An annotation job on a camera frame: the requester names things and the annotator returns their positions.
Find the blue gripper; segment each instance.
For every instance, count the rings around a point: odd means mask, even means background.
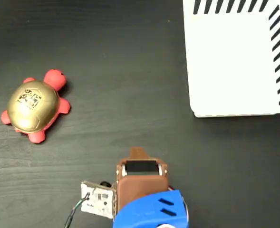
[[[156,228],[162,224],[188,228],[187,212],[179,190],[159,192],[132,201],[116,215],[113,228]]]

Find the dark wooden table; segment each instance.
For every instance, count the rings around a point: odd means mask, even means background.
[[[280,116],[193,117],[180,1],[0,0],[0,114],[51,68],[72,110],[40,145],[0,122],[0,228],[63,227],[131,146],[168,162],[194,228],[280,228]],[[72,228],[111,224],[78,211]]]

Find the red turtle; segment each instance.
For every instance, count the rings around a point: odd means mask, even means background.
[[[69,102],[58,95],[66,82],[65,75],[56,69],[48,71],[43,81],[26,78],[1,114],[2,122],[12,124],[16,132],[27,134],[32,143],[41,143],[58,115],[70,110]]]

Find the black wire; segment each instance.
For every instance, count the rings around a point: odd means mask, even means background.
[[[70,215],[68,216],[68,218],[67,218],[67,220],[66,220],[66,222],[65,222],[65,226],[64,226],[65,228],[69,228],[69,227],[70,227],[70,225],[71,225],[71,223],[72,223],[73,216],[74,216],[76,210],[78,209],[78,207],[79,207],[80,205],[82,205],[82,203],[83,203],[84,201],[86,201],[87,199],[89,199],[89,195],[90,195],[90,193],[88,192],[88,193],[86,194],[86,196],[85,196],[84,198],[82,198],[82,199],[73,207],[73,209],[72,209]]]

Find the gold turtle shell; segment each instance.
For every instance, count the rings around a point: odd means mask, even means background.
[[[23,83],[12,95],[8,116],[13,126],[25,133],[42,130],[56,115],[58,93],[41,81]]]

